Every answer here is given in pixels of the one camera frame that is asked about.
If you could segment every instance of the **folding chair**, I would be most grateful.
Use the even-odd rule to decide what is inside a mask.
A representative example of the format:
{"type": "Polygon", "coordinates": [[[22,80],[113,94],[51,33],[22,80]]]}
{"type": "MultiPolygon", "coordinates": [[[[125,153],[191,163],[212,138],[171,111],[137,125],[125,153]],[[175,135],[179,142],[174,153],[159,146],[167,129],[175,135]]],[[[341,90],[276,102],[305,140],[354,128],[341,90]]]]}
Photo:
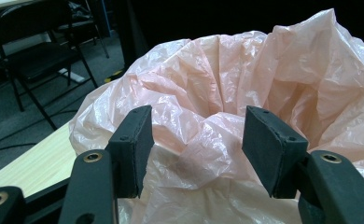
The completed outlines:
{"type": "Polygon", "coordinates": [[[97,88],[98,85],[92,76],[91,70],[79,46],[75,44],[72,36],[68,36],[68,38],[69,42],[75,45],[75,49],[60,46],[54,42],[42,42],[17,52],[8,53],[5,51],[4,46],[10,42],[33,35],[48,33],[54,37],[52,30],[62,24],[67,23],[69,29],[71,29],[71,17],[71,11],[67,2],[64,0],[35,1],[33,3],[7,8],[0,14],[0,68],[5,70],[9,78],[20,110],[23,111],[20,98],[23,93],[19,92],[15,80],[18,80],[22,85],[24,93],[28,93],[41,114],[54,130],[57,129],[56,125],[45,111],[44,106],[34,96],[32,90],[51,81],[51,77],[58,77],[56,76],[59,75],[58,71],[64,68],[67,69],[67,84],[70,85],[71,65],[78,61],[83,62],[89,78],[79,85],[76,85],[73,89],[64,92],[59,97],[64,96],[89,80],[97,88]]]}
{"type": "MultiPolygon", "coordinates": [[[[79,16],[76,16],[75,18],[73,17],[73,21],[72,21],[72,32],[75,35],[75,38],[77,39],[78,42],[83,42],[83,40],[85,40],[84,37],[86,37],[87,33],[90,33],[90,35],[92,36],[92,41],[94,43],[94,45],[96,44],[96,38],[98,37],[98,39],[100,40],[100,43],[104,49],[104,53],[106,58],[109,58],[109,54],[107,52],[106,46],[104,44],[103,41],[103,37],[101,36],[101,32],[98,29],[98,25],[97,25],[97,21],[98,21],[98,10],[99,10],[99,6],[97,4],[97,1],[88,1],[85,0],[84,1],[86,6],[81,6],[79,4],[76,4],[74,2],[69,2],[69,6],[71,8],[72,13],[77,10],[81,10],[80,13],[84,13],[84,15],[81,16],[81,18],[79,16]]],[[[68,29],[68,24],[64,24],[60,27],[57,28],[56,32],[61,32],[64,33],[65,35],[69,35],[69,29],[68,29]]]]}

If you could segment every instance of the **floor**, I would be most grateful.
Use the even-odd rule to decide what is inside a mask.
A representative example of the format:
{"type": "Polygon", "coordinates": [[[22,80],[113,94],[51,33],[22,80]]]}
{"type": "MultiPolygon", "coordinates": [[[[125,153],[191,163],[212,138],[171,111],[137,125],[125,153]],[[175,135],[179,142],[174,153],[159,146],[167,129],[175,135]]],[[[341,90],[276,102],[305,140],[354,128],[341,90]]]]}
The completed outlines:
{"type": "MultiPolygon", "coordinates": [[[[105,84],[105,79],[123,69],[124,61],[119,37],[113,34],[104,38],[110,58],[107,59],[101,44],[97,41],[81,45],[83,54],[91,68],[98,85],[105,84]]],[[[82,63],[76,63],[72,71],[86,77],[82,63]]],[[[57,78],[45,88],[35,90],[43,103],[48,102],[56,91],[66,88],[66,79],[57,78]]],[[[48,105],[46,111],[52,120],[60,127],[68,122],[77,112],[85,96],[94,90],[89,81],[76,90],[68,93],[62,99],[48,105]]],[[[22,96],[24,111],[20,112],[14,98],[11,85],[0,80],[0,169],[18,158],[22,153],[53,133],[49,124],[43,119],[34,103],[27,95],[22,96]]]]}

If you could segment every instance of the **plastic wrinkle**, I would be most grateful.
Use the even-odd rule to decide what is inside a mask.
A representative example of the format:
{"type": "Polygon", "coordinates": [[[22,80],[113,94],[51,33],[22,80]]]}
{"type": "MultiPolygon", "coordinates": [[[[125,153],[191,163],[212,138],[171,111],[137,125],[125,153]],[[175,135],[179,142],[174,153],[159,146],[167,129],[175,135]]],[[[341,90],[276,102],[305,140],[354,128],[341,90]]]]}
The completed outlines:
{"type": "Polygon", "coordinates": [[[152,105],[155,146],[140,199],[121,222],[301,223],[296,200],[275,200],[241,150],[245,108],[266,108],[364,177],[364,43],[333,9],[269,34],[163,43],[91,92],[70,121],[77,154],[105,148],[127,113],[152,105]]]}

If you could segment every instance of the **chair backrest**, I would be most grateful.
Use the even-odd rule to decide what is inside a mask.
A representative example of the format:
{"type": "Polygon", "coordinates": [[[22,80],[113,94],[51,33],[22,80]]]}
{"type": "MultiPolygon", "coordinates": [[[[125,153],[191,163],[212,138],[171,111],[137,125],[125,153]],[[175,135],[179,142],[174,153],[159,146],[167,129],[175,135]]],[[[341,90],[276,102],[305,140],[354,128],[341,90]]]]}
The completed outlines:
{"type": "Polygon", "coordinates": [[[0,14],[0,46],[71,22],[64,0],[43,0],[7,8],[0,14]]]}

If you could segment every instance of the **translucent plastic sheet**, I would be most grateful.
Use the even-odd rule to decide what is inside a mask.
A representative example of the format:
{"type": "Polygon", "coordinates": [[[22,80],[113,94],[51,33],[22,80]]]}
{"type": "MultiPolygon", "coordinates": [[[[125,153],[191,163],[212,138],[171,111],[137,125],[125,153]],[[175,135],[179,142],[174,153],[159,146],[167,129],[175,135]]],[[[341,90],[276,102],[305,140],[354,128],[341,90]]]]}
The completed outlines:
{"type": "Polygon", "coordinates": [[[77,153],[105,148],[127,113],[152,105],[141,199],[131,223],[300,223],[295,200],[270,199],[241,150],[245,107],[271,110],[364,176],[364,43],[326,10],[293,26],[158,45],[87,96],[70,122],[77,153]]]}

